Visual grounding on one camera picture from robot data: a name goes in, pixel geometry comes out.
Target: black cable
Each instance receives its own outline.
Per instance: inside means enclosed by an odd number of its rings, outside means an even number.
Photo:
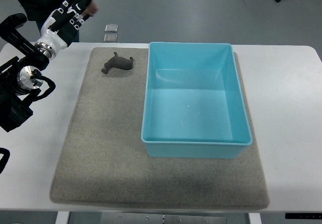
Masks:
[[[1,174],[9,160],[10,151],[6,148],[0,147],[0,154],[4,155],[0,160],[0,174]]]
[[[48,97],[48,95],[50,94],[50,93],[52,93],[54,90],[55,90],[55,88],[56,88],[56,84],[55,84],[55,82],[53,82],[51,79],[49,79],[49,78],[47,78],[47,77],[44,77],[44,76],[38,76],[38,75],[32,75],[31,77],[30,77],[30,79],[39,79],[39,80],[43,80],[43,81],[45,81],[47,84],[48,84],[48,86],[49,86],[49,88],[41,95],[41,96],[38,96],[38,97],[35,97],[35,99],[33,99],[33,101],[34,102],[36,102],[36,101],[39,101],[39,100],[41,100],[41,99],[44,99],[45,97]]]

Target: white table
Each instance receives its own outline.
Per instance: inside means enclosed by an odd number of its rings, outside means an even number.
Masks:
[[[148,48],[148,44],[73,43],[43,74],[55,91],[31,105],[21,127],[0,129],[10,150],[0,175],[0,209],[110,211],[103,207],[55,204],[50,185],[91,50]],[[322,212],[322,62],[308,46],[234,45],[270,197],[261,212]],[[22,57],[7,44],[0,64]]]

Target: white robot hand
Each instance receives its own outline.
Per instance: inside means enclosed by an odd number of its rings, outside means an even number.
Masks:
[[[70,1],[65,0],[50,14],[41,28],[41,38],[35,43],[35,47],[49,59],[55,58],[61,49],[70,46],[81,25],[89,18],[89,15],[81,16],[86,9],[85,0],[68,8]]]

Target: silver cylinder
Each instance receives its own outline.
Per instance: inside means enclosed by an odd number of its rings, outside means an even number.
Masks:
[[[55,50],[48,44],[42,42],[36,42],[35,47],[42,52],[48,59],[56,57]]]
[[[41,87],[41,85],[43,84],[42,80],[30,79],[30,77],[33,75],[34,70],[38,70],[41,75],[40,70],[33,66],[25,66],[18,73],[17,81],[21,88],[25,90],[34,90]]]

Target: human hand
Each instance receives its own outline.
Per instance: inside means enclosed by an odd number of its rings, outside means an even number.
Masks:
[[[85,11],[82,13],[83,16],[90,15],[91,17],[94,16],[94,14],[99,10],[99,7],[94,1],[91,1],[91,3],[87,6]]]

